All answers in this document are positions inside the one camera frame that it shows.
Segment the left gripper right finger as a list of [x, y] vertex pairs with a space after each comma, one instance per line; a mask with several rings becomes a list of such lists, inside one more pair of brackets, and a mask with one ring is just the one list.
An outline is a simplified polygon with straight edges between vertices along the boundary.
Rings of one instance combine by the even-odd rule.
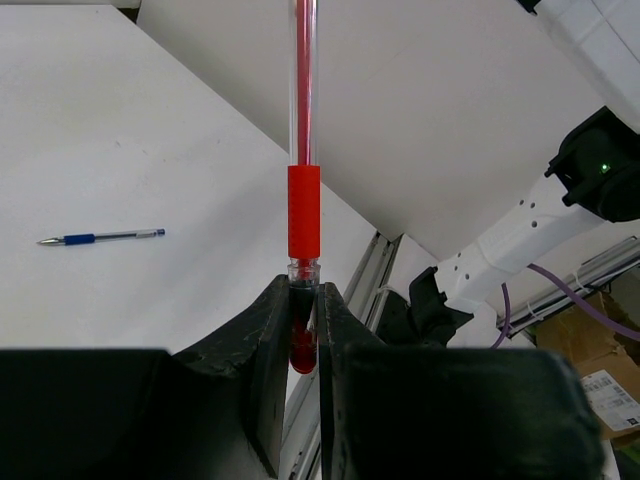
[[599, 423], [576, 371], [537, 349], [345, 354], [349, 479], [597, 479]]

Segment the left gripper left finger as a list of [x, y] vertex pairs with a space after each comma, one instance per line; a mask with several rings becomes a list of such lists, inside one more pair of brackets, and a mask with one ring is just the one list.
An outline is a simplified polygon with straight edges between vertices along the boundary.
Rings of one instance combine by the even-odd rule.
[[159, 349], [5, 349], [5, 479], [274, 479], [291, 333], [275, 277], [214, 332]]

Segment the red pen cap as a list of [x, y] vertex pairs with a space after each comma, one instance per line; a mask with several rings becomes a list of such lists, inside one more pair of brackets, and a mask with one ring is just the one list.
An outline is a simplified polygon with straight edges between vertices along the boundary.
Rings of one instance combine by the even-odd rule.
[[292, 320], [289, 361], [301, 375], [311, 373], [317, 362], [316, 299], [316, 285], [294, 282], [289, 288]]

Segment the red pen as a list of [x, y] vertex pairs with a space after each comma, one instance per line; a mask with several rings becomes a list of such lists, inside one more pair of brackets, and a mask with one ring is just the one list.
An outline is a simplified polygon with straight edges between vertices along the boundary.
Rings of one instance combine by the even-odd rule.
[[321, 169], [317, 159], [318, 3], [291, 1], [289, 99], [288, 255], [292, 284], [319, 283]]

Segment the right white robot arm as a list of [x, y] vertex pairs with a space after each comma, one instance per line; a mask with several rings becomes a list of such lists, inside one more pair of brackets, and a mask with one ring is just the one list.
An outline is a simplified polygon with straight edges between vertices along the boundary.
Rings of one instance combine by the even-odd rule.
[[390, 345], [445, 346], [496, 287], [565, 241], [639, 217], [639, 4], [523, 1], [604, 105], [574, 128], [529, 193], [469, 246], [409, 285], [384, 309]]

